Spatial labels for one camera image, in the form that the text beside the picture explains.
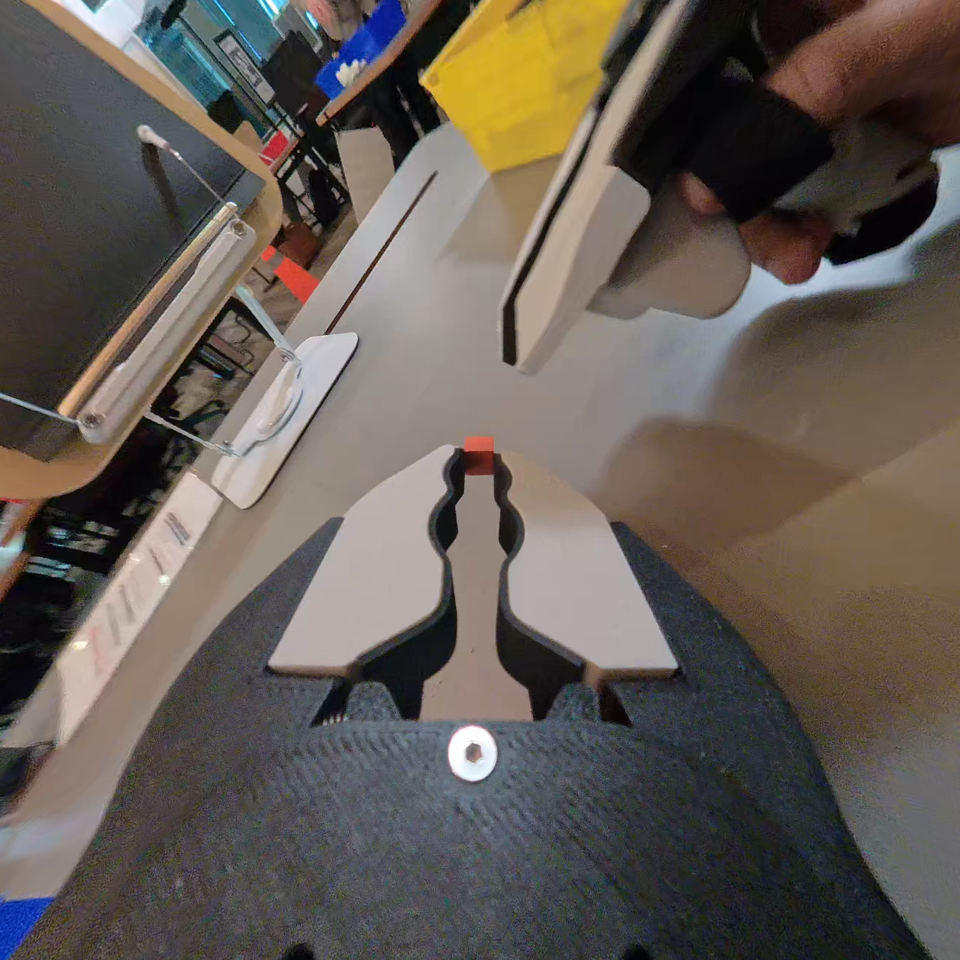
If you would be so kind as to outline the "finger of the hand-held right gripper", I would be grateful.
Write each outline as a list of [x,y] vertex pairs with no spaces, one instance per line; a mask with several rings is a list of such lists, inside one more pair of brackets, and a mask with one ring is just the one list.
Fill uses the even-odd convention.
[[595,244],[605,213],[607,166],[589,163],[598,109],[590,106],[550,180],[499,304],[502,361],[541,368],[610,273]]
[[537,214],[511,277],[511,365],[534,374],[588,312],[622,321],[655,309],[711,319],[749,281],[729,219],[696,214],[668,181],[650,196],[604,167],[570,178]]

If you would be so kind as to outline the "printed paper sheet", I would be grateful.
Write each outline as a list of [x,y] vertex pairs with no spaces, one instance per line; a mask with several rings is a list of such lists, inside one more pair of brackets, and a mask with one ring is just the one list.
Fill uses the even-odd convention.
[[66,744],[82,725],[222,502],[209,484],[186,472],[126,552],[56,661],[56,746]]

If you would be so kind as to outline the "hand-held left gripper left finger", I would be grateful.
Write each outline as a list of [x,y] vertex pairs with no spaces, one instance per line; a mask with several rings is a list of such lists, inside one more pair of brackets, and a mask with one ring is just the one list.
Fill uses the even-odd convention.
[[385,687],[420,718],[426,682],[449,662],[457,606],[460,449],[446,444],[371,489],[340,526],[270,655],[276,674]]

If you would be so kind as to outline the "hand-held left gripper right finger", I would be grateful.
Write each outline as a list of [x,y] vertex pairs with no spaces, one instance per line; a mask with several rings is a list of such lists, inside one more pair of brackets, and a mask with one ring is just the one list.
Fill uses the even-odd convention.
[[535,721],[561,691],[662,680],[679,668],[606,515],[515,451],[495,457],[500,570],[496,649]]

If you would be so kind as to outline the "white metal stand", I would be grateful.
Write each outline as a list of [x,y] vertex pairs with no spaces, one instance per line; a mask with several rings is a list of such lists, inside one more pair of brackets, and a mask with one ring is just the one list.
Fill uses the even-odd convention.
[[230,296],[267,332],[279,373],[233,439],[198,439],[219,456],[215,490],[247,509],[263,495],[306,426],[354,358],[354,334],[319,335],[295,347],[240,279],[264,250],[255,228],[150,126],[136,128],[145,159],[175,161],[217,202],[218,209],[145,294],[54,409],[2,392],[2,402],[65,426],[67,442],[43,461],[2,447],[2,498],[46,500],[90,483],[114,458],[140,419],[193,440],[185,428],[153,414],[151,405],[173,378]]

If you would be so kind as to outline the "grey waste bin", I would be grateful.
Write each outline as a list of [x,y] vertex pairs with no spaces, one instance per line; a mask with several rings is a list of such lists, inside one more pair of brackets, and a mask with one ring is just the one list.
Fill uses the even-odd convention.
[[351,206],[360,225],[395,174],[390,146],[376,126],[336,132],[335,139]]

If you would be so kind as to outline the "orange traffic cone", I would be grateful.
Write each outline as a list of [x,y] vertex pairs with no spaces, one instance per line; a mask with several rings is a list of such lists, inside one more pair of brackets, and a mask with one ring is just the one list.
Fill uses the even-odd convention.
[[281,283],[300,305],[307,304],[320,284],[316,276],[275,246],[266,246],[260,259],[271,271],[274,281]]

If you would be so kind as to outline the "yellow storage bin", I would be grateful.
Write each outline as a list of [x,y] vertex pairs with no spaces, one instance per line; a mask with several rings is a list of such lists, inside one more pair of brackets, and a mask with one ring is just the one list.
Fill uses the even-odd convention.
[[420,82],[494,174],[567,148],[626,1],[484,1]]

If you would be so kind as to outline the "wooden top workbench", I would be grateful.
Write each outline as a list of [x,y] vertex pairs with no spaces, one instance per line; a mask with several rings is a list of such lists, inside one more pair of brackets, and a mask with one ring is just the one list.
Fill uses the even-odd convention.
[[414,41],[417,35],[426,27],[426,24],[435,13],[445,4],[445,1],[416,2],[407,16],[403,28],[386,46],[384,51],[360,73],[354,82],[342,91],[335,99],[329,101],[316,117],[316,126],[322,128],[341,114],[354,100],[386,72],[397,58]]

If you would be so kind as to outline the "person's right hand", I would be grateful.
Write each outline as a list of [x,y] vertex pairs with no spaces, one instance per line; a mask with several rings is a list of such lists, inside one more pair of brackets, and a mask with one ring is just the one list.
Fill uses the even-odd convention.
[[[958,145],[959,2],[766,2],[758,30],[772,54],[760,88],[820,128],[877,116],[928,148]],[[678,193],[696,214],[727,213],[693,172]],[[766,211],[738,233],[751,262],[788,285],[809,281],[834,240],[824,217]]]

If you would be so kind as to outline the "small blue bin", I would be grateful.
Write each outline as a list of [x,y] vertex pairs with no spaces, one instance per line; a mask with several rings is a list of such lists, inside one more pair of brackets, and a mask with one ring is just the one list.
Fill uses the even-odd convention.
[[406,19],[406,3],[402,1],[360,1],[366,21],[354,35],[342,43],[330,41],[333,53],[317,76],[318,87],[333,100],[356,79],[402,30]]

